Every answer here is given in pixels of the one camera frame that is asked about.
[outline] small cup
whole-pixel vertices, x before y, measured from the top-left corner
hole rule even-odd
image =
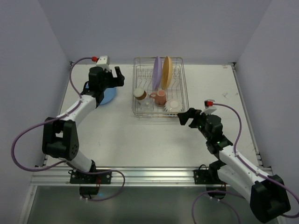
[[[136,88],[133,92],[133,95],[136,98],[136,100],[141,104],[142,107],[145,108],[152,107],[153,101],[150,99],[149,95],[143,88],[141,87]]]
[[[164,106],[166,103],[166,93],[164,90],[158,90],[157,92],[153,92],[149,96],[150,98],[155,99],[155,103],[157,106]]]

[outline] orange plate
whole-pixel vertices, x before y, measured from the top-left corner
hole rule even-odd
[[[166,57],[162,68],[162,89],[166,90],[172,79],[172,60]]]

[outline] dish rack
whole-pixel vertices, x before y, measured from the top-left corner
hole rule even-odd
[[[156,57],[136,57],[134,59],[133,68],[133,89],[142,87],[147,94],[151,94],[153,91],[153,69]],[[182,112],[189,109],[188,93],[186,86],[186,78],[184,71],[183,59],[181,57],[171,57],[172,59],[172,80],[171,84],[165,90],[167,100],[176,98],[183,104]],[[164,107],[157,106],[154,103],[149,109],[142,107],[132,93],[132,110],[135,116],[140,118],[177,118],[177,112],[165,112]]]

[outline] pink cup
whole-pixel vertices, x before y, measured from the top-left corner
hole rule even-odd
[[[166,103],[166,93],[164,90],[158,90],[157,92],[153,92],[150,94],[151,98],[155,99],[155,103],[157,106],[164,106]]]

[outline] blue plate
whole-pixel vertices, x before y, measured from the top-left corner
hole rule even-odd
[[[108,88],[104,91],[104,99],[100,103],[100,105],[104,105],[109,103],[116,95],[116,87]]]

